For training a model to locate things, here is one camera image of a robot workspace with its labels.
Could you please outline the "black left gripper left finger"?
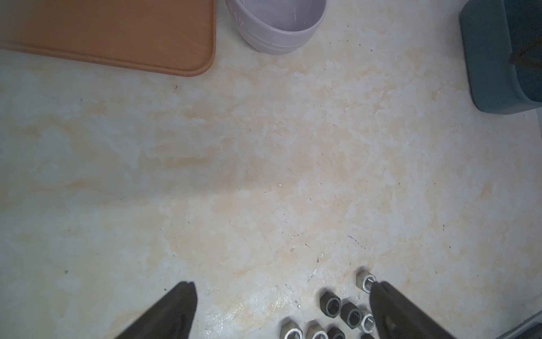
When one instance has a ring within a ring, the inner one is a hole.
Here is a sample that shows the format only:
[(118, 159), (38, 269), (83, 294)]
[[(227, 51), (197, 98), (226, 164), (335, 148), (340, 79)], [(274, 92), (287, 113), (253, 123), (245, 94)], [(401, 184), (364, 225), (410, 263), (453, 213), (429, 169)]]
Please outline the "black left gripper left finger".
[(188, 338), (197, 304), (195, 283), (180, 282), (117, 338)]

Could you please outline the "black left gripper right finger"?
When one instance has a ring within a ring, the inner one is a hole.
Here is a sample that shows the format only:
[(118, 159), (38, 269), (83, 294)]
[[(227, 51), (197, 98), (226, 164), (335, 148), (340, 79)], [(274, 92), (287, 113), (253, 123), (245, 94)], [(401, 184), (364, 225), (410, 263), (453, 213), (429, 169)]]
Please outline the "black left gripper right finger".
[(454, 338), (388, 282), (372, 285), (369, 304), (380, 338)]

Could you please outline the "teal plastic storage box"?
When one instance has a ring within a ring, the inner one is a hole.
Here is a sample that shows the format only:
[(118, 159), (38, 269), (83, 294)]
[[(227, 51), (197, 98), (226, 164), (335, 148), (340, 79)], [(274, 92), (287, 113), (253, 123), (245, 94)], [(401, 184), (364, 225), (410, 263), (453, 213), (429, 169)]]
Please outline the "teal plastic storage box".
[(541, 2), (468, 1), (460, 28), (472, 100), (491, 114), (541, 107)]

